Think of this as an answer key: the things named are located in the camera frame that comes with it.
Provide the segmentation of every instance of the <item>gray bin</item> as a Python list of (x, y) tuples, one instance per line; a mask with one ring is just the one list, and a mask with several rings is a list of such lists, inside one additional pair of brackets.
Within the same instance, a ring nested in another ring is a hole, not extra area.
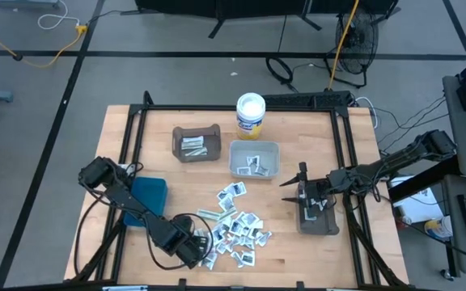
[[(269, 170), (269, 175), (254, 174), (255, 167), (251, 167), (253, 175), (238, 175), (238, 167), (247, 167), (247, 157), (260, 156), (260, 165)], [(280, 172), (280, 147), (272, 141), (232, 141), (230, 144), (230, 173), (236, 178), (272, 179)]]

